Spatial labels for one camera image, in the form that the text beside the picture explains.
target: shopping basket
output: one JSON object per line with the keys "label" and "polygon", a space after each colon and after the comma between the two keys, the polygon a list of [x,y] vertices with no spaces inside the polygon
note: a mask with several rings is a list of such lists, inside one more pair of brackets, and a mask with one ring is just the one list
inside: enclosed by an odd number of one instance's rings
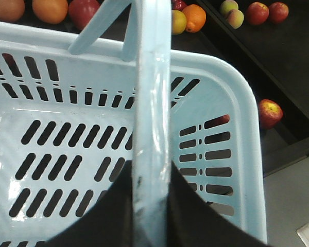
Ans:
{"label": "shopping basket", "polygon": [[266,241],[250,87],[218,58],[167,52],[168,0],[133,1],[125,45],[88,46],[130,2],[105,1],[86,39],[0,22],[0,246],[40,246],[67,228],[126,160],[150,164],[136,163],[133,178],[151,203],[167,193],[170,157],[209,206]]}

